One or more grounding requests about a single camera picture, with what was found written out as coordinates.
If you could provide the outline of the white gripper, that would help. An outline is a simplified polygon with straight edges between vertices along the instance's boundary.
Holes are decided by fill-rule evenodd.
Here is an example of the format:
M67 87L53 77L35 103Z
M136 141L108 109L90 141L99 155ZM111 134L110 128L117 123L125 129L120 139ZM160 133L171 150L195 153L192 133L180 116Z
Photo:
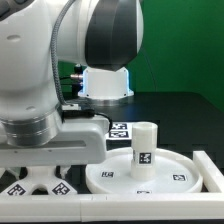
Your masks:
M61 131L40 147L18 148L0 144L0 167L58 166L65 178L69 165L101 163L106 158L109 121L102 116L66 119Z

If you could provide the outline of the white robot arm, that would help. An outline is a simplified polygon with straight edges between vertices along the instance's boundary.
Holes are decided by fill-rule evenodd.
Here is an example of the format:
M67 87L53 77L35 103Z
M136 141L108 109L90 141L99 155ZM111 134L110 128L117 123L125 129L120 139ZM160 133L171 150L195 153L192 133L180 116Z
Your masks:
M103 161L109 123L63 101L57 66L117 71L142 39L139 0L0 0L0 175Z

